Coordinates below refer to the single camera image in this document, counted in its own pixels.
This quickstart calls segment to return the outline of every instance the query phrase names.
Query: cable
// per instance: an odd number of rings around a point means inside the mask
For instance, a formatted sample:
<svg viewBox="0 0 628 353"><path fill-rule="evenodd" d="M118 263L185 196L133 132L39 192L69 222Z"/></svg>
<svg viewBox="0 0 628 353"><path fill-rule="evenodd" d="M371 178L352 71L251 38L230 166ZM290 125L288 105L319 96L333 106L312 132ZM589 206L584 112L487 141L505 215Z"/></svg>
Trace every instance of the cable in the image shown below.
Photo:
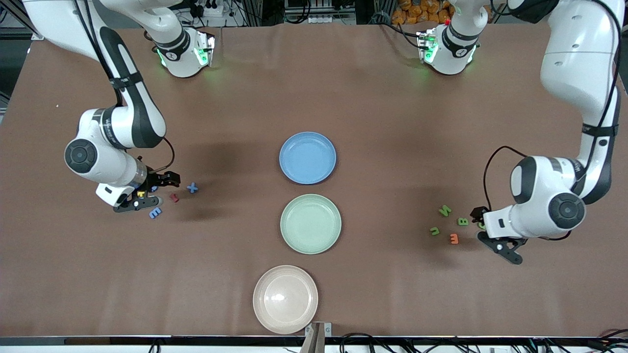
<svg viewBox="0 0 628 353"><path fill-rule="evenodd" d="M240 7L240 6L238 5L238 8L241 8L241 9L244 11L244 13L246 13L246 14L250 14L251 16L253 16L253 17L255 17L255 18L259 19L260 21L262 21L262 17L259 17L258 15L254 14L254 13L250 13L250 12L249 12L246 8L244 8L244 4L242 4L242 7Z"/></svg>
<svg viewBox="0 0 628 353"><path fill-rule="evenodd" d="M95 49L97 50L97 53L100 55L99 56L100 62L103 64L103 68L105 69L105 72L107 72L109 79L112 79L113 73L111 72L111 68L106 64L105 56L102 54L102 49L100 48L100 45L98 43L98 37L96 37L96 29L94 28L94 23L92 22L92 14L89 9L89 4L87 0L83 0L83 3L85 4L85 12L87 13L87 20L89 21L89 27L92 31L94 44L96 45ZM120 93L120 90L114 89L114 91L116 93L116 107L121 107L122 106L122 94Z"/></svg>
<svg viewBox="0 0 628 353"><path fill-rule="evenodd" d="M615 16L615 13L609 8L608 5L606 5L601 0L591 0L591 1L600 5L601 7L604 8L604 10L606 10L609 16L613 19L613 22L615 23L615 29L617 30L617 51L615 52L615 56L617 57L617 59L615 60L615 72L613 73L613 80L609 88L609 97L606 100L606 106L604 107L604 111L602 112L602 117L600 118L600 122L597 124L597 128L601 128L602 123L604 122L604 117L606 117L606 113L608 113L609 111L610 102L613 100L613 93L615 92L617 88L617 76L619 74L619 63L621 60L621 52L622 52L622 38L621 38L622 27L619 24L619 20ZM614 47L615 47L615 38L613 37L613 43L611 44L610 51L613 51ZM609 69L612 68L612 66L613 66L613 63L612 63L612 58L611 58L611 61L609 63ZM597 138L598 136L593 137L593 143L591 144L591 150L589 151L589 156L587 158L587 165L585 165L582 176L578 180L576 180L576 183L579 182L582 178L586 177L587 175L588 167L591 165L591 161L593 160L593 151L595 149L595 144L597 143Z"/></svg>
<svg viewBox="0 0 628 353"><path fill-rule="evenodd" d="M299 24L299 23L303 23L306 19L308 19L310 17L310 11L311 11L311 1L310 0L305 0L307 1L306 4L303 5L303 13L301 13L301 16L299 16L296 21L291 21L287 18L285 18L284 20L288 23L292 23L292 24Z"/></svg>
<svg viewBox="0 0 628 353"><path fill-rule="evenodd" d="M166 141L166 143L168 144L168 146L170 146L170 151L172 151L172 158L170 158L170 162L169 162L167 165L162 166L161 168L157 168L157 169L151 170L151 171L149 171L149 172L148 172L149 174L155 174L155 173L157 173L157 172L160 172L160 171L162 171L162 170L164 170L164 169L168 168L169 166L171 166L171 165L172 165L172 163L174 163L174 162L175 162L175 148L174 148L174 147L172 147L172 144L170 143L170 141L168 141L168 139L167 139L167 138L163 137L163 140L164 140L164 141Z"/></svg>
<svg viewBox="0 0 628 353"><path fill-rule="evenodd" d="M368 24L377 24L377 22L376 22L377 16L382 16L384 18L384 21L386 21L384 23L386 23L386 24L390 24L391 23L391 15L390 14L387 14L384 11L378 11L378 12L374 13L373 16L371 16L371 19L369 20Z"/></svg>
<svg viewBox="0 0 628 353"><path fill-rule="evenodd" d="M87 3L87 0L83 0L83 2L85 4L85 11L87 13L87 17L89 18L89 23L92 27L91 31L87 28L87 23L85 22L85 18L83 17L83 12L80 10L78 0L73 0L73 2L74 2L74 6L77 9L78 19L80 20L81 25L83 26L83 30L85 31L87 38L92 44L92 48L94 49L94 52L96 54L96 57L98 58L98 61L100 61L100 65L102 66L102 69L107 74L108 79L113 79L113 74L111 73L111 70L107 66L107 62L105 61L105 58L102 55L102 51L100 50L100 45L98 44L98 39L96 37L94 24L92 22L92 17L89 11L89 4ZM122 106L122 94L117 89L114 89L114 92L116 93L116 107L121 107Z"/></svg>
<svg viewBox="0 0 628 353"><path fill-rule="evenodd" d="M244 24L246 24L247 27L251 27L251 25L249 25L249 20L246 18L246 16L244 16L244 13L242 13L242 8L240 7L240 4L238 4L238 2L235 2L235 5L237 6L238 11L240 11L240 16L242 16L242 21L244 22Z"/></svg>
<svg viewBox="0 0 628 353"><path fill-rule="evenodd" d="M7 14L9 13L9 11L7 9L5 9L4 7L0 6L0 14L4 13L4 16L2 17L2 19L0 19L0 23L4 22L4 20L6 19Z"/></svg>
<svg viewBox="0 0 628 353"><path fill-rule="evenodd" d="M427 46L424 46L424 45L420 45L420 46L419 46L419 45L417 45L417 44L412 43L412 41L410 40L410 38L408 38L408 36L406 35L406 32L401 31L401 34L403 35L403 38L405 38L405 39L408 41L408 43L410 43L410 45L411 45L411 46L413 46L413 47L415 47L415 48L417 48L417 49L425 49L425 50L429 49Z"/></svg>
<svg viewBox="0 0 628 353"><path fill-rule="evenodd" d="M381 342L379 339L369 335L369 334L365 334L362 332L353 332L351 334L346 334L344 336L342 336L342 340L340 341L340 345L338 346L338 349L341 353L346 353L345 351L345 341L352 338L352 337L356 337L356 339L369 339L369 352L375 352L375 347L374 344L377 344L378 346L382 347L383 349L387 350L390 353L397 353L395 352L389 345ZM407 353L428 353L430 350L432 350L434 347L430 347L429 349L427 349L425 352L421 352L420 350L414 348L414 344L412 343L411 340L402 340L402 342L400 342L398 344L398 346L400 346L403 350L405 350Z"/></svg>
<svg viewBox="0 0 628 353"><path fill-rule="evenodd" d="M491 211L493 208L490 204L489 193L486 189L486 172L489 170L489 165L490 165L490 162L493 160L493 157L495 157L495 155L504 148L507 148L511 150L512 152L515 152L516 154L518 154L519 156L522 156L523 158L527 157L527 155L519 152L518 150L510 146L505 146L505 145L501 146L500 148L497 148L495 152L493 152L493 154L489 157L489 161L486 162L486 166L484 167L484 175L482 176L482 185L484 186L484 197L486 197L486 203L488 204L489 211Z"/></svg>
<svg viewBox="0 0 628 353"><path fill-rule="evenodd" d="M344 24L345 26L347 26L347 23L345 22L345 19L342 18L342 15L340 14L340 10L338 10L338 18L342 21L342 24Z"/></svg>
<svg viewBox="0 0 628 353"><path fill-rule="evenodd" d="M559 240L567 239L570 235L571 235L571 231L568 231L567 234L559 238L550 238L550 237L539 237L539 238L543 240L549 240L549 241L559 241Z"/></svg>
<svg viewBox="0 0 628 353"><path fill-rule="evenodd" d="M611 337L613 337L613 336L616 336L616 335L619 335L619 334L623 334L623 333L625 333L625 332L628 332L628 329L617 330L617 331L615 331L615 332L611 332L611 333L609 333L608 335L605 335L605 336L600 337L600 339L602 339L602 340L609 339L609 338L611 338Z"/></svg>
<svg viewBox="0 0 628 353"><path fill-rule="evenodd" d="M161 353L160 341L162 341L163 344L166 344L166 341L164 341L163 339L156 339L153 341L153 344L151 344L151 347L148 349L148 353L153 353L154 348L156 348L154 353Z"/></svg>
<svg viewBox="0 0 628 353"><path fill-rule="evenodd" d="M557 346L557 347L558 347L560 350L562 350L563 352L565 352L565 353L571 353L570 351L568 351L568 350L567 350L565 347L563 347L562 345L554 343L551 339L547 339L547 340L548 340L551 344L553 344L553 345Z"/></svg>
<svg viewBox="0 0 628 353"><path fill-rule="evenodd" d="M397 29L395 26L390 25L388 23L376 22L375 24L381 24L383 26L388 26L388 27L392 28L393 31L395 31L395 32L397 32L397 33L399 33L401 35L408 36L408 37L423 38L425 36L425 35L417 35L417 34L414 34L414 33L405 32L405 31L403 31L401 29L401 25L400 24L398 25L399 29Z"/></svg>

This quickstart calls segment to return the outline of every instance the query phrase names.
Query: black strap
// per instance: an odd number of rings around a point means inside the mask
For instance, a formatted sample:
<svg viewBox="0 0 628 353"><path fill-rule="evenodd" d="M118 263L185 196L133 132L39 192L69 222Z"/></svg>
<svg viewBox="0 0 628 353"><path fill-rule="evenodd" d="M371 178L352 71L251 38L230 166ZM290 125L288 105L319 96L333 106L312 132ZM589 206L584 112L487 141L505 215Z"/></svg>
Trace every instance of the black strap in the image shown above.
<svg viewBox="0 0 628 353"><path fill-rule="evenodd" d="M452 42L452 40L449 38L449 31L445 30L443 31L443 40L442 43L445 46L445 48L449 49L449 51L452 53L452 55L455 58L462 58L462 57L466 57L467 54L473 50L473 47L475 46L475 44L477 43L477 39L475 39L475 41L469 45L459 45L456 44L454 42Z"/></svg>
<svg viewBox="0 0 628 353"><path fill-rule="evenodd" d="M113 86L114 89L122 89L122 88L126 88L126 87L130 87L138 82L142 82L142 74L138 72L136 73L132 73L131 75L128 75L127 77L121 77L121 78L116 78L114 77L113 79L109 80L109 83Z"/></svg>
<svg viewBox="0 0 628 353"><path fill-rule="evenodd" d="M467 35L463 35L460 32L458 32L457 30L453 29L452 24L450 23L449 26L447 26L447 29L449 29L450 32L452 32L452 35L456 38L458 38L459 40L466 40L466 41L472 41L476 38L478 38L480 36L480 33L473 35L473 36L467 36Z"/></svg>
<svg viewBox="0 0 628 353"><path fill-rule="evenodd" d="M617 136L618 131L619 125L607 126L606 128L598 128L597 126L582 124L583 134L591 135L598 138L602 136Z"/></svg>

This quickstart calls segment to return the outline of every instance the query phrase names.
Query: blue plate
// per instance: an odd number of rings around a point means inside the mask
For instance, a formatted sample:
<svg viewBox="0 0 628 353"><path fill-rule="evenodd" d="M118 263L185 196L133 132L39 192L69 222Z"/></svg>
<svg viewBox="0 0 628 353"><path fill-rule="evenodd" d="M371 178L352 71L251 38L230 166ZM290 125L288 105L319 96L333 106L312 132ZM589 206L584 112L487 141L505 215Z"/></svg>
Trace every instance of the blue plate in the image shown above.
<svg viewBox="0 0 628 353"><path fill-rule="evenodd" d="M295 183L320 183L336 166L336 149L319 133L298 133L281 147L279 165L286 177Z"/></svg>

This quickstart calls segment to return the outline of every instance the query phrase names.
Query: green led light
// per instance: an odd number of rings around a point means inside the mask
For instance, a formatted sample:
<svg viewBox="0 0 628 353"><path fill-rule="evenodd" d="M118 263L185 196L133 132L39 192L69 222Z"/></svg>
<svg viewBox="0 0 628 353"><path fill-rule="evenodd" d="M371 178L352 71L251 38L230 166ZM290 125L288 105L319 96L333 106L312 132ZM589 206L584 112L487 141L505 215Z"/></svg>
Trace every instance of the green led light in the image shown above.
<svg viewBox="0 0 628 353"><path fill-rule="evenodd" d="M434 60L434 56L436 55L437 51L438 51L438 43L434 43L434 46L431 47L425 53L425 61L428 62L428 63L431 63Z"/></svg>
<svg viewBox="0 0 628 353"><path fill-rule="evenodd" d="M157 49L157 55L159 55L159 58L161 59L161 64L166 67L166 62L163 60L163 57L161 56L161 52L159 51L159 49Z"/></svg>
<svg viewBox="0 0 628 353"><path fill-rule="evenodd" d="M205 53L202 50L196 49L196 50L194 50L194 54L196 54L196 56L198 58L198 62L201 65L206 65L207 64L207 53Z"/></svg>

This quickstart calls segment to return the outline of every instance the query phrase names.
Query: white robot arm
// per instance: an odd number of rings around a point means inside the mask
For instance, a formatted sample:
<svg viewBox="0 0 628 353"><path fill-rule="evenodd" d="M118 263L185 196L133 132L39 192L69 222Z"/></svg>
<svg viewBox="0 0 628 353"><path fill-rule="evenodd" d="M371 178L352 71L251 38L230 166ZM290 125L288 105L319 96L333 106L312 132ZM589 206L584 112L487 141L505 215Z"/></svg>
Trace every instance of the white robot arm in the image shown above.
<svg viewBox="0 0 628 353"><path fill-rule="evenodd" d="M422 59L436 71L461 72L487 23L485 0L458 0L448 26L428 32L420 45ZM528 156L511 173L515 204L500 210L476 208L483 222L478 238L508 261L521 264L516 252L527 238L547 238L571 231L586 214L586 205L610 188L610 163L619 116L619 91L613 57L619 44L619 0L509 0L516 17L536 23L548 13L551 36L541 81L545 89L578 108L582 115L580 154L575 158Z"/></svg>
<svg viewBox="0 0 628 353"><path fill-rule="evenodd" d="M170 6L182 0L100 0L110 10L139 23L157 46L161 63L177 77L190 77L211 65L214 36L183 28Z"/></svg>
<svg viewBox="0 0 628 353"><path fill-rule="evenodd" d="M137 191L178 186L179 176L170 171L157 174L159 170L126 153L128 148L157 146L166 134L166 124L122 38L104 25L91 1L25 0L24 6L45 38L101 62L127 104L82 114L77 136L65 149L68 167L99 183L96 194L116 212L158 205L156 197L139 201Z"/></svg>

